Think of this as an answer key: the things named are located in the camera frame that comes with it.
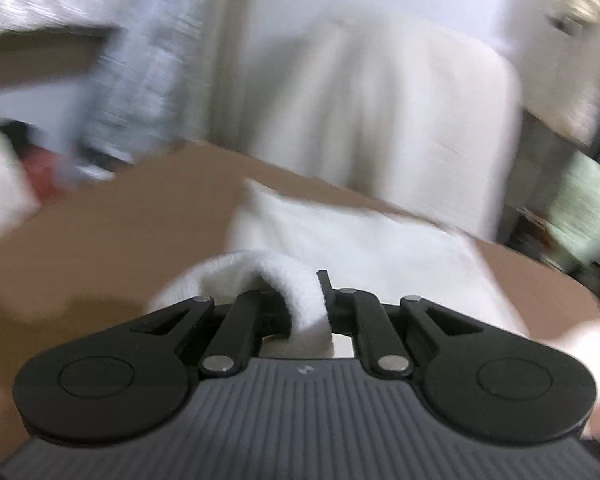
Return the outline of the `red object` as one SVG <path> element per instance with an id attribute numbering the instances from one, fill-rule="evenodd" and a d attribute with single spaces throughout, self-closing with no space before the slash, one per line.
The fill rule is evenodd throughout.
<path id="1" fill-rule="evenodd" d="M 53 200 L 60 194 L 58 167 L 61 156 L 55 152 L 31 145 L 21 159 L 31 188 L 41 204 Z"/>

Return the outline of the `light green folded fabric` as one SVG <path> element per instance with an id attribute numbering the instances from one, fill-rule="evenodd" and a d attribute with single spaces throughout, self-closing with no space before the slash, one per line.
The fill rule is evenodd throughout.
<path id="1" fill-rule="evenodd" d="M 547 216 L 553 240 L 546 260 L 562 272 L 600 258 L 600 164 L 577 152 Z"/>

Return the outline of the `white draped cloth cover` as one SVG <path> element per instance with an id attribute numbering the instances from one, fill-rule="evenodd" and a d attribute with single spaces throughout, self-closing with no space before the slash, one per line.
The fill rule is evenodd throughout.
<path id="1" fill-rule="evenodd" d="M 420 18 L 313 29 L 248 144 L 251 156 L 493 240 L 519 136 L 516 70 Z"/>

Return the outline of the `white fleece garment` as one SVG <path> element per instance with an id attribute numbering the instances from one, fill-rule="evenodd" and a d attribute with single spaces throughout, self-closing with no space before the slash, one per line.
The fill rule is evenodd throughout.
<path id="1" fill-rule="evenodd" d="M 295 200 L 248 180 L 228 231 L 225 255 L 196 263 L 148 301 L 154 312 L 197 295 L 219 302 L 265 281 L 291 303 L 289 342 L 271 356 L 350 356 L 317 298 L 317 271 L 336 287 L 368 290 L 383 302 L 415 294 L 470 318 L 547 344 L 581 361 L 597 396 L 585 433 L 600 441 L 600 318 L 585 316 L 592 295 L 578 285 L 515 300 L 498 284 L 477 243 L 454 230 L 396 214 Z"/>

